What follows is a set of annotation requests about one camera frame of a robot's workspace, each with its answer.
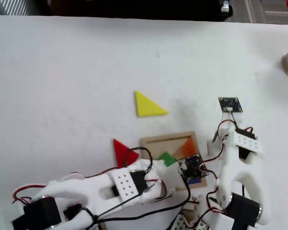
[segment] white surface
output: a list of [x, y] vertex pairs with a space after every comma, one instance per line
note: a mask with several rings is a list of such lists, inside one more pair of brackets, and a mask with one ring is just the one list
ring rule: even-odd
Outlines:
[[[133, 147], [195, 130], [204, 154], [221, 118], [217, 98], [237, 96], [266, 153], [265, 229], [288, 229], [287, 52], [285, 25], [1, 16], [0, 212], [22, 184], [112, 167], [112, 138]], [[134, 90], [169, 114], [137, 118]], [[120, 224], [163, 229], [172, 217]]]

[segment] hole pattern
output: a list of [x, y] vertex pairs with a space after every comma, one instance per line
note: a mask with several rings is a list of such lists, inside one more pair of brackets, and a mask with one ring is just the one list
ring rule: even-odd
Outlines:
[[138, 191], [127, 168], [113, 170], [110, 172], [110, 175], [114, 180], [122, 201], [126, 201], [138, 194]]
[[248, 138], [239, 133], [234, 134], [234, 143], [250, 151], [256, 152], [261, 150], [257, 140]]

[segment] orange triangle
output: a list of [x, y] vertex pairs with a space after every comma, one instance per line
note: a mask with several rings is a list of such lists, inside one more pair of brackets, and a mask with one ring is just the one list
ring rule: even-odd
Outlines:
[[181, 151], [185, 157], [189, 157], [197, 153], [192, 137], [189, 137], [188, 140], [183, 144]]
[[128, 152], [129, 148], [120, 143], [118, 140], [113, 139], [113, 144], [116, 154], [117, 166], [119, 168], [129, 166], [138, 159], [139, 157], [138, 153], [136, 153], [135, 151]]

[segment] wire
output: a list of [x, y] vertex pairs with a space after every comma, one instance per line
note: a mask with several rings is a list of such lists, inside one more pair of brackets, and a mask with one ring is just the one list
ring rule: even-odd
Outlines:
[[148, 148], [138, 146], [138, 147], [135, 147], [135, 148], [128, 149], [128, 151], [126, 152], [126, 154], [124, 156], [124, 165], [126, 166], [126, 159], [127, 159], [128, 154], [131, 151], [134, 151], [134, 150], [145, 150], [148, 153], [150, 164], [147, 167], [147, 169], [145, 170], [145, 175], [147, 175], [151, 171], [151, 169], [153, 167], [153, 156], [152, 156], [152, 153], [148, 150]]
[[211, 205], [210, 205], [209, 195], [216, 193], [216, 192], [218, 191], [218, 189], [219, 189], [219, 188], [216, 187], [216, 189], [215, 189], [214, 191], [207, 193], [207, 195], [206, 195], [206, 202], [207, 202], [207, 205], [208, 205], [208, 208], [209, 208], [209, 209], [212, 209], [212, 208], [213, 208], [213, 209], [215, 209], [214, 212], [224, 213], [224, 210], [218, 209], [217, 207], [211, 207]]
[[221, 156], [221, 154], [222, 154], [222, 152], [223, 152], [223, 150], [224, 150], [224, 144], [222, 144], [222, 149], [221, 149], [221, 151], [220, 151], [220, 153], [216, 156], [216, 157], [213, 157], [213, 158], [210, 158], [210, 159], [207, 159], [207, 160], [205, 160], [205, 161], [203, 161], [201, 164], [200, 164], [200, 166], [199, 167], [201, 167], [203, 164], [205, 164], [205, 163], [208, 163], [208, 162], [211, 162], [211, 161], [214, 161], [214, 160], [216, 160], [216, 159], [218, 159], [220, 156]]
[[221, 156], [223, 150], [224, 150], [224, 144], [222, 144], [222, 149], [221, 149], [220, 153], [219, 153], [216, 157], [213, 157], [213, 158], [211, 158], [211, 159], [208, 159], [208, 160], [203, 161], [203, 163], [201, 163], [201, 164], [199, 165], [198, 169], [199, 169], [201, 172], [206, 172], [206, 173], [209, 172], [209, 173], [212, 173], [213, 176], [215, 177], [215, 179], [217, 179], [217, 175], [216, 175], [216, 173], [215, 173], [214, 171], [209, 170], [209, 169], [202, 168], [202, 166], [203, 166], [205, 163], [208, 163], [208, 162], [210, 162], [210, 161], [214, 161], [215, 159], [219, 158], [219, 157]]
[[112, 167], [112, 168], [109, 168], [107, 170], [102, 171], [101, 173], [95, 174], [93, 176], [85, 176], [85, 178], [87, 179], [87, 178], [92, 178], [92, 177], [95, 177], [95, 176], [100, 176], [100, 175], [102, 175], [104, 173], [107, 173], [107, 172], [109, 172], [111, 170], [114, 170], [114, 169], [119, 169], [119, 167]]
[[24, 202], [27, 202], [25, 199], [32, 200], [32, 197], [30, 197], [30, 196], [22, 196], [22, 197], [20, 197], [19, 199], [24, 200]]
[[253, 132], [253, 130], [254, 130], [254, 128], [253, 128], [252, 126], [250, 126], [250, 127], [247, 127], [247, 128], [245, 128], [244, 130], [245, 130], [245, 131], [248, 131], [248, 129], [251, 129], [251, 130], [250, 130], [250, 133], [252, 133], [252, 132]]
[[244, 185], [242, 185], [242, 196], [243, 197], [245, 197], [244, 189], [245, 189], [245, 187], [244, 187]]
[[199, 225], [199, 223], [201, 222], [201, 220], [204, 218], [204, 216], [208, 213], [208, 212], [210, 212], [210, 211], [215, 211], [215, 210], [217, 210], [217, 208], [216, 207], [212, 207], [212, 208], [209, 208], [209, 209], [207, 209], [199, 218], [198, 218], [198, 220], [192, 225], [192, 226], [188, 226], [187, 225], [187, 227], [189, 228], [189, 229], [195, 229], [198, 225]]
[[221, 126], [221, 124], [223, 124], [223, 123], [225, 123], [225, 122], [227, 122], [227, 121], [228, 121], [228, 122], [232, 122], [232, 123], [235, 125], [235, 127], [237, 127], [237, 124], [236, 124], [233, 120], [226, 119], [226, 120], [221, 121], [220, 124], [217, 126], [217, 130], [216, 130], [217, 136], [219, 137], [220, 140], [221, 140], [221, 137], [220, 137], [220, 134], [219, 134], [220, 126]]
[[190, 201], [190, 200], [189, 200], [188, 203], [198, 205], [200, 202], [198, 202], [198, 201]]
[[133, 199], [135, 199], [135, 198], [141, 196], [142, 194], [143, 194], [143, 193], [138, 193], [137, 195], [135, 195], [135, 196], [129, 198], [128, 200], [125, 200], [124, 202], [122, 202], [122, 203], [120, 203], [120, 204], [118, 204], [118, 205], [116, 205], [116, 206], [114, 206], [114, 207], [108, 209], [107, 211], [101, 213], [100, 215], [98, 215], [98, 217], [101, 217], [102, 215], [104, 215], [104, 214], [106, 214], [106, 213], [108, 213], [108, 212], [110, 212], [110, 211], [112, 211], [112, 210], [114, 210], [114, 209], [116, 209], [116, 208], [118, 208], [118, 207], [120, 207], [120, 206], [126, 204], [127, 202], [132, 201]]
[[173, 227], [173, 224], [175, 223], [175, 220], [176, 220], [176, 218], [177, 218], [177, 216], [179, 215], [179, 213], [176, 215], [176, 217], [171, 221], [171, 223], [169, 224], [169, 226], [167, 227], [167, 229], [165, 229], [165, 230], [171, 230], [172, 229], [172, 227]]
[[234, 117], [234, 115], [233, 115], [232, 111], [230, 111], [230, 114], [231, 114], [231, 116], [232, 116], [232, 119], [234, 120], [234, 122], [235, 122], [235, 124], [236, 124], [236, 126], [237, 126], [237, 122], [236, 122], [236, 119], [235, 119], [235, 117]]
[[18, 201], [20, 201], [21, 203], [23, 203], [24, 205], [28, 205], [29, 204], [29, 202], [27, 202], [26, 200], [25, 200], [25, 198], [27, 198], [27, 197], [18, 197], [17, 196], [17, 194], [20, 192], [20, 191], [23, 191], [23, 190], [25, 190], [25, 189], [28, 189], [28, 188], [45, 188], [46, 187], [46, 185], [44, 185], [44, 184], [29, 184], [29, 185], [26, 185], [26, 186], [23, 186], [23, 187], [21, 187], [21, 188], [18, 188], [14, 193], [13, 193], [13, 195], [12, 195], [12, 197], [13, 197], [13, 199], [14, 200], [18, 200]]
[[86, 207], [83, 207], [81, 210], [84, 210], [86, 211], [92, 218], [93, 222], [90, 226], [88, 226], [87, 228], [85, 228], [85, 230], [89, 230], [91, 227], [93, 227], [95, 224], [96, 224], [96, 221], [98, 219], [98, 216], [97, 215], [94, 215], [88, 208]]
[[164, 197], [164, 198], [162, 198], [162, 199], [159, 199], [159, 200], [157, 200], [157, 201], [155, 201], [155, 202], [153, 202], [153, 203], [157, 203], [157, 202], [160, 202], [160, 201], [162, 201], [162, 200], [166, 200], [166, 199], [168, 199], [168, 198], [170, 198], [170, 197], [172, 197], [172, 194], [170, 194], [170, 195], [168, 195], [167, 197]]
[[186, 186], [186, 188], [187, 188], [188, 197], [187, 197], [183, 202], [181, 202], [180, 204], [177, 204], [177, 205], [174, 205], [174, 206], [171, 206], [171, 207], [166, 207], [166, 208], [158, 209], [158, 210], [151, 211], [151, 212], [147, 212], [147, 213], [144, 213], [144, 214], [142, 214], [142, 215], [140, 215], [140, 216], [137, 216], [137, 217], [106, 218], [106, 219], [98, 220], [97, 223], [104, 223], [104, 222], [109, 222], [109, 221], [122, 221], [122, 220], [137, 220], [137, 219], [141, 219], [141, 218], [144, 218], [144, 217], [147, 217], [147, 216], [156, 214], [156, 213], [165, 212], [165, 211], [169, 211], [169, 210], [173, 210], [173, 209], [182, 207], [182, 206], [184, 206], [184, 205], [190, 200], [190, 197], [191, 197], [191, 191], [190, 191], [188, 182], [187, 182], [184, 178], [183, 178], [183, 182], [184, 182], [184, 184], [185, 184], [185, 186]]
[[166, 197], [166, 195], [168, 194], [168, 190], [167, 190], [167, 186], [165, 185], [164, 181], [162, 179], [150, 179], [150, 180], [146, 180], [147, 182], [150, 182], [150, 181], [154, 181], [154, 182], [157, 182], [157, 181], [161, 181], [162, 183], [162, 186], [164, 188], [164, 195], [160, 196], [160, 197], [157, 197], [156, 200], [159, 200], [159, 199], [163, 199], [164, 197]]

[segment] electronic component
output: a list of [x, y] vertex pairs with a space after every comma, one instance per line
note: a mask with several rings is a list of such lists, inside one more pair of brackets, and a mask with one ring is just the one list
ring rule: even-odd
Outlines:
[[178, 162], [180, 164], [181, 171], [188, 182], [202, 178], [209, 174], [207, 172], [202, 172], [199, 169], [200, 164], [203, 163], [203, 159], [200, 154], [183, 158]]
[[24, 206], [24, 215], [12, 222], [15, 230], [44, 230], [61, 223], [53, 197], [43, 197]]
[[63, 211], [66, 220], [72, 220], [82, 209], [82, 204], [74, 204]]
[[231, 203], [226, 208], [226, 215], [234, 219], [232, 229], [248, 229], [254, 227], [260, 215], [260, 204], [232, 193]]
[[219, 97], [220, 106], [223, 113], [242, 113], [238, 97]]
[[145, 171], [134, 171], [131, 172], [130, 175], [139, 194], [142, 194], [148, 188], [146, 180], [144, 179]]

